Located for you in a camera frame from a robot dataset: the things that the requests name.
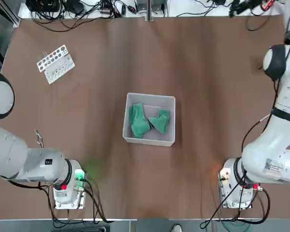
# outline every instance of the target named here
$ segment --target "brown table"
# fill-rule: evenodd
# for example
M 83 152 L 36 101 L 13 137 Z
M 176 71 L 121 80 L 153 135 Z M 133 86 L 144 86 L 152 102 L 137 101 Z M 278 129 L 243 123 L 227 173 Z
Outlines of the brown table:
M 120 19 L 65 33 L 22 21 L 3 67 L 16 104 L 0 125 L 30 147 L 38 147 L 38 129 L 46 147 L 90 165 L 107 218 L 209 218 L 218 199 L 217 172 L 227 158 L 241 155 L 243 136 L 269 113 L 274 97 L 273 83 L 257 69 L 268 47 L 283 39 L 282 17 L 256 32 L 244 28 L 245 19 Z M 49 85 L 36 62 L 62 44 L 76 67 Z M 125 142 L 128 92 L 176 97 L 172 147 Z M 290 218 L 290 186 L 263 186 L 272 200 L 270 218 Z M 235 213 L 223 210 L 222 217 Z M 67 217 L 64 210 L 56 214 Z M 91 202 L 70 216 L 92 218 Z M 242 216 L 261 218 L 260 203 Z M 46 197 L 0 179 L 1 218 L 50 218 Z

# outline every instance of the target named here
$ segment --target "green towel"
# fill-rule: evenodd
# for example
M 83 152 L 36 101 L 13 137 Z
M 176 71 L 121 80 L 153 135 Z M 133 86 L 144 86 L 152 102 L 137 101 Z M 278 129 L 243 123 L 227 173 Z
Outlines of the green towel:
M 149 122 L 144 115 L 143 105 L 134 104 L 129 110 L 129 121 L 135 138 L 141 139 L 150 130 Z
M 160 133 L 165 134 L 167 130 L 167 125 L 170 119 L 170 112 L 165 109 L 158 110 L 157 117 L 149 117 L 148 120 Z

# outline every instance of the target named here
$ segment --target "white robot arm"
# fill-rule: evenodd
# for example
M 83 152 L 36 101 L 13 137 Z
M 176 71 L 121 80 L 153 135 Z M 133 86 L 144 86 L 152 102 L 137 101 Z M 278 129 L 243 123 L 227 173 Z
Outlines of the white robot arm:
M 15 103 L 9 81 L 0 74 L 0 119 Z M 28 148 L 26 143 L 0 128 L 0 176 L 14 182 L 47 182 L 52 185 L 57 209 L 81 209 L 85 174 L 76 160 L 65 159 L 51 148 Z
M 285 4 L 284 19 L 290 39 L 290 0 Z M 280 82 L 279 95 L 264 132 L 244 148 L 241 158 L 227 160 L 219 172 L 222 200 L 237 185 L 223 207 L 246 208 L 252 200 L 253 183 L 290 183 L 290 45 L 271 47 L 263 69 Z

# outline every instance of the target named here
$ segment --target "sticker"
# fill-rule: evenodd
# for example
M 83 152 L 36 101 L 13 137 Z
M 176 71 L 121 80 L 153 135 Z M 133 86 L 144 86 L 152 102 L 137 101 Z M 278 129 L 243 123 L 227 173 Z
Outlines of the sticker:
M 52 159 L 45 159 L 45 165 L 52 165 Z
M 268 173 L 274 176 L 281 176 L 284 167 L 282 163 L 275 162 L 271 159 L 266 159 L 265 166 L 263 169 L 264 173 Z
M 55 193 L 56 193 L 56 197 L 67 197 L 67 192 L 66 191 L 55 192 Z

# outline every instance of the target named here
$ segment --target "wire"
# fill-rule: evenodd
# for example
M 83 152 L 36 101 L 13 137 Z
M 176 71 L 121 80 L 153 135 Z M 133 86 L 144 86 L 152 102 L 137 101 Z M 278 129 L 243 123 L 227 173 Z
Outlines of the wire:
M 263 117 L 262 119 L 260 119 L 258 122 L 256 122 L 248 131 L 247 133 L 245 134 L 243 140 L 242 140 L 242 152 L 244 150 L 244 143 L 245 143 L 245 140 L 248 136 L 248 134 L 260 123 L 262 122 L 263 120 L 265 120 L 266 118 L 268 118 L 271 114 L 268 114 L 267 116 Z
M 113 6 L 113 3 L 112 3 L 111 0 L 101 0 L 101 1 L 97 2 L 95 5 L 88 5 L 88 4 L 87 4 L 88 6 L 91 6 L 92 8 L 91 8 L 90 10 L 88 10 L 86 13 L 83 13 L 82 16 L 80 16 L 80 17 L 79 17 L 79 18 L 74 22 L 74 24 L 73 24 L 72 26 L 69 26 L 69 25 L 66 25 L 66 24 L 62 21 L 62 19 L 64 18 L 64 13 L 66 12 L 66 10 L 64 10 L 62 0 L 60 0 L 60 3 L 61 3 L 60 11 L 59 11 L 59 13 L 58 13 L 58 15 L 57 15 L 56 17 L 50 16 L 50 15 L 46 15 L 46 14 L 44 14 L 44 13 L 42 13 L 42 12 L 37 12 L 37 15 L 39 16 L 40 19 L 41 19 L 41 18 L 44 18 L 44 19 L 48 20 L 47 22 L 42 22 L 42 21 L 38 21 L 38 20 L 36 19 L 36 17 L 33 16 L 33 13 L 31 12 L 31 18 L 32 18 L 32 20 L 33 20 L 36 24 L 38 24 L 39 26 L 41 26 L 41 27 L 43 27 L 43 28 L 45 28 L 45 29 L 47 29 L 47 30 L 49 30 L 49 31 L 52 31 L 52 32 L 68 32 L 68 31 L 70 31 L 70 30 L 72 30 L 72 29 L 75 29 L 75 28 L 79 27 L 80 25 L 82 25 L 82 24 L 84 24 L 84 23 L 89 23 L 89 22 L 92 22 L 92 21 L 94 21 L 94 20 L 96 20 L 96 19 L 111 19 L 112 17 L 121 17 L 121 14 L 119 13 L 118 9 L 115 8 L 115 7 Z M 88 20 L 88 21 L 84 21 L 84 22 L 78 23 L 79 20 L 83 19 L 85 16 L 88 18 L 88 16 L 89 16 L 92 12 L 98 10 L 99 7 L 101 7 L 102 4 L 107 5 L 107 6 L 109 6 L 109 7 L 112 8 L 112 13 L 111 13 L 108 17 L 97 17 L 97 18 L 93 18 L 93 19 Z M 57 30 L 57 29 L 51 29 L 51 28 L 45 26 L 45 24 L 50 24 L 50 23 L 52 23 L 52 22 L 54 22 L 54 21 L 56 21 L 56 20 L 59 20 L 60 23 L 61 23 L 64 27 L 66 27 L 67 29 Z
M 234 192 L 234 190 L 237 188 L 237 186 L 239 186 L 240 182 L 238 182 L 235 187 L 230 191 L 230 193 L 223 199 L 223 201 L 221 201 L 220 205 L 216 208 L 216 210 L 214 211 L 213 215 L 211 216 L 210 219 L 202 222 L 199 227 L 203 230 L 206 229 L 206 227 L 209 225 L 209 223 L 212 221 L 212 219 L 214 218 L 215 214 L 218 212 L 219 208 L 223 205 L 223 203 L 227 200 L 227 198 Z
M 186 13 L 179 14 L 176 17 L 180 17 L 181 15 L 202 15 L 202 14 L 204 14 L 203 16 L 206 16 L 206 14 L 208 14 L 210 11 L 212 11 L 214 8 L 217 8 L 217 7 L 214 7 L 214 2 L 212 2 L 211 6 L 206 7 L 206 8 L 209 8 L 209 9 L 207 11 L 205 11 L 205 12 L 202 12 L 202 13 L 189 13 L 189 12 L 186 12 Z
M 17 186 L 17 187 L 20 187 L 20 188 L 24 188 L 24 189 L 38 189 L 38 190 L 41 190 L 43 191 L 46 196 L 47 196 L 47 202 L 48 202 L 48 207 L 49 207 L 49 210 L 50 210 L 50 213 L 51 213 L 51 217 L 52 217 L 52 224 L 53 224 L 53 227 L 56 228 L 56 229 L 61 229 L 67 225 L 75 225 L 75 224 L 81 224 L 83 223 L 85 225 L 85 221 L 84 220 L 81 220 L 81 221 L 78 221 L 78 222 L 71 222 L 71 220 L 68 220 L 67 222 L 64 222 L 64 221 L 61 221 L 59 219 L 56 218 L 56 216 L 54 215 L 54 212 L 53 212 L 53 209 L 52 209 L 52 205 L 51 205 L 51 201 L 50 201 L 50 196 L 49 196 L 49 187 L 51 185 L 40 185 L 40 182 L 38 183 L 38 186 L 27 186 L 27 185 L 22 185 L 22 184 L 19 184 L 17 182 L 14 182 L 14 181 L 8 181 L 9 183 L 11 183 L 12 185 L 14 186 Z M 94 224 L 98 224 L 98 222 L 96 223 L 95 222 L 95 219 L 96 219 L 96 216 L 97 216 L 97 213 L 99 213 L 101 219 L 105 222 L 105 223 L 112 223 L 113 221 L 107 221 L 107 219 L 105 218 L 104 216 L 104 213 L 102 213 L 103 210 L 102 209 L 102 206 L 100 204 L 100 201 L 99 203 L 96 202 L 96 200 L 94 199 L 93 197 L 93 189 L 92 189 L 92 186 L 91 184 L 85 180 L 86 183 L 89 184 L 90 186 L 90 189 L 92 191 L 92 193 L 90 193 L 88 190 L 85 189 L 85 192 L 92 198 L 93 200 L 93 222 L 91 223 L 91 226 Z M 97 212 L 94 214 L 94 207 L 97 207 Z M 55 223 L 60 223 L 62 224 L 61 226 L 57 226 L 55 225 Z
M 271 7 L 270 13 L 267 16 L 266 20 L 260 26 L 258 26 L 257 28 L 254 28 L 254 29 L 250 29 L 249 26 L 248 26 L 248 21 L 251 18 L 251 15 L 248 15 L 247 18 L 246 18 L 246 21 L 245 21 L 245 27 L 246 27 L 246 29 L 248 31 L 257 31 L 257 30 L 262 29 L 269 22 L 270 18 L 272 17 L 272 11 L 273 11 L 273 8 Z M 264 12 L 262 12 L 261 14 L 254 14 L 252 12 L 252 10 L 250 10 L 250 12 L 251 12 L 252 15 L 257 16 L 257 17 L 259 17 L 259 16 L 261 16 L 261 15 L 264 14 Z
M 244 220 L 244 219 L 237 219 L 238 221 L 245 222 L 245 223 L 248 223 L 248 224 L 253 224 L 253 225 L 258 225 L 258 224 L 261 224 L 261 223 L 265 222 L 265 220 L 267 219 L 267 217 L 268 217 L 268 215 L 270 213 L 271 198 L 270 198 L 270 195 L 268 194 L 268 192 L 264 188 L 263 188 L 262 192 L 265 193 L 266 198 L 267 198 L 267 209 L 266 209 L 266 213 L 265 213 L 264 217 L 260 221 L 248 221 L 248 220 Z

